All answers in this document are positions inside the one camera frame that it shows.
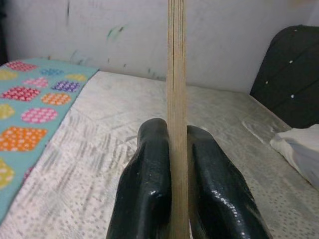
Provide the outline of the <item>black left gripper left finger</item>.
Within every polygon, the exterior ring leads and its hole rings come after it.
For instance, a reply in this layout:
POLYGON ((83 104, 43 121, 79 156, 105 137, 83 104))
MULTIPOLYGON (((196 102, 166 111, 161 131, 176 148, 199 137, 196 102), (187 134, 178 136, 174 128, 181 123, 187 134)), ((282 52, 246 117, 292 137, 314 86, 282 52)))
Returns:
POLYGON ((124 169, 106 237, 165 239, 171 212, 169 136, 163 119, 144 122, 124 169))

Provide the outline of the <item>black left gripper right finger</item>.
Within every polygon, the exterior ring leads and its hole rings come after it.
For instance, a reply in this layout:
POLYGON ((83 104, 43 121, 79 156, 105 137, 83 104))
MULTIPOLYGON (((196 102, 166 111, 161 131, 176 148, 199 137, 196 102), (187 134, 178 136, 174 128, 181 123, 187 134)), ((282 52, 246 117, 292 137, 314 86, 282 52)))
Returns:
POLYGON ((193 238, 271 238, 243 175, 213 136, 189 125, 187 147, 193 238))

